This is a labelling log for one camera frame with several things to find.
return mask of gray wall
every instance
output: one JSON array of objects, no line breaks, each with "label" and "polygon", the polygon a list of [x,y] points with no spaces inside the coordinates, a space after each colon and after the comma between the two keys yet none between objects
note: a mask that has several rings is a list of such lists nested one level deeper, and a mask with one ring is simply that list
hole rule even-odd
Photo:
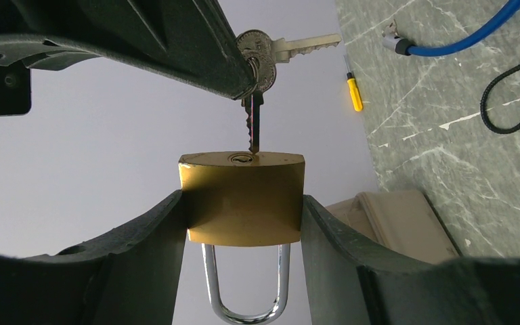
[{"label": "gray wall", "polygon": [[[339,31],[331,0],[221,5],[236,34],[256,28],[297,39]],[[322,204],[377,187],[362,117],[345,86],[343,54],[342,47],[328,48],[279,65],[262,111],[261,149],[303,154],[305,193]],[[35,71],[32,91],[30,114],[0,118],[4,255],[56,254],[98,236],[177,189],[182,154],[248,147],[239,102],[108,60]],[[229,308],[257,313],[270,305],[276,252],[217,250]],[[291,273],[289,304],[274,324],[309,324],[299,244],[292,246]],[[174,324],[224,324],[209,307],[198,244],[186,246]]]}]

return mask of black braided cable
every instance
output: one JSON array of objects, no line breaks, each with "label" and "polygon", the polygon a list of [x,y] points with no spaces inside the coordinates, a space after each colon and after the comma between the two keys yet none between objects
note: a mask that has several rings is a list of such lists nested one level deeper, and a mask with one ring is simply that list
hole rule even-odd
[{"label": "black braided cable", "polygon": [[507,76],[510,76],[514,73],[516,73],[517,71],[520,70],[520,64],[507,70],[506,72],[503,72],[502,74],[500,74],[499,76],[497,76],[494,80],[492,80],[492,82],[487,86],[487,88],[485,88],[485,91],[483,91],[483,96],[481,96],[481,102],[479,104],[479,107],[480,107],[480,110],[481,110],[481,119],[483,120],[483,123],[485,123],[486,127],[495,132],[495,133],[499,133],[499,134],[509,134],[509,133],[513,133],[513,132],[516,132],[518,130],[520,130],[520,122],[517,123],[517,125],[515,125],[514,127],[511,127],[509,129],[503,129],[503,128],[500,128],[500,127],[497,127],[495,126],[491,120],[490,120],[490,117],[488,116],[488,98],[490,96],[490,93],[492,91],[492,89],[503,79],[505,79]]}]

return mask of yellow screwdriver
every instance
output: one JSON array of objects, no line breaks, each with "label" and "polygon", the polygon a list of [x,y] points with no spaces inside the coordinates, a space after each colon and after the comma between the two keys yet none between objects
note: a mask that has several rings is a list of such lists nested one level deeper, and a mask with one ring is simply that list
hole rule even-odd
[{"label": "yellow screwdriver", "polygon": [[360,97],[360,90],[358,89],[358,85],[355,84],[355,78],[353,77],[353,73],[351,73],[351,69],[349,67],[348,56],[344,56],[344,60],[346,61],[346,67],[348,68],[348,73],[346,77],[348,79],[348,87],[350,89],[351,101],[353,103],[353,109],[356,112],[361,112],[364,109],[364,104],[362,103],[362,98]]}]

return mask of padlock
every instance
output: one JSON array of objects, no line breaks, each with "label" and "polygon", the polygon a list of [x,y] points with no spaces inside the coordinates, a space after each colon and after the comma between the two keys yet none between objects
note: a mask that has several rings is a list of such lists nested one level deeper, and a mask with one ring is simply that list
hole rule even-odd
[{"label": "padlock", "polygon": [[271,246],[300,240],[304,157],[279,152],[185,154],[179,170],[192,242]]}]

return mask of gray marble surface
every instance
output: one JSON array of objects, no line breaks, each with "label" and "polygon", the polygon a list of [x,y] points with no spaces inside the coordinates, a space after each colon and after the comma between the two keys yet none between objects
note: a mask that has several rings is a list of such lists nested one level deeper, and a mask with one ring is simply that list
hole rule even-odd
[{"label": "gray marble surface", "polygon": [[[417,44],[444,45],[505,2],[336,0],[381,189],[422,190],[466,255],[520,256],[520,131],[497,135],[479,115],[487,84],[520,63],[520,11],[443,58],[399,56],[381,46],[381,31],[395,19]],[[489,107],[501,127],[520,121],[520,72],[495,88]]]}]

